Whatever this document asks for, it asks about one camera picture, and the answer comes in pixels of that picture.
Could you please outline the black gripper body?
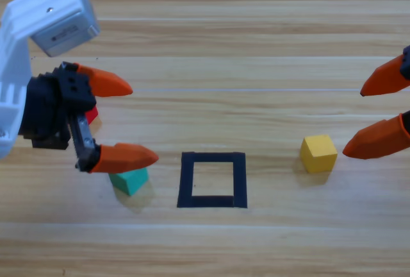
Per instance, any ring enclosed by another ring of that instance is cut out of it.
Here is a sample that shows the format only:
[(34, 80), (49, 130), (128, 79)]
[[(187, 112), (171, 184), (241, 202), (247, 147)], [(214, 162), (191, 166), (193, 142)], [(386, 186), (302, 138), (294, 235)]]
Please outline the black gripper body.
[(66, 149), (73, 139), (79, 159), (95, 159), (85, 113), (96, 105), (89, 77), (78, 64), (61, 64), (30, 79), (19, 135), (34, 148)]

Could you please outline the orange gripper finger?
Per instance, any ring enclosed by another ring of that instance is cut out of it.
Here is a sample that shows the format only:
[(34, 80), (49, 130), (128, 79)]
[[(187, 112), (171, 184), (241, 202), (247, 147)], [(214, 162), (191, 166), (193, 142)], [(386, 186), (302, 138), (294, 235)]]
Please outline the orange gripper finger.
[(409, 46), (401, 55), (374, 70), (361, 88), (362, 96), (392, 94), (409, 86)]
[(61, 105), (68, 113), (89, 112), (97, 97), (119, 97), (133, 93), (131, 85), (116, 74), (78, 63), (60, 65)]
[(96, 145), (78, 156), (81, 172), (128, 172), (148, 167), (159, 159), (150, 149), (138, 144)]
[(359, 130), (343, 149), (347, 157), (381, 158), (409, 148), (409, 112)]

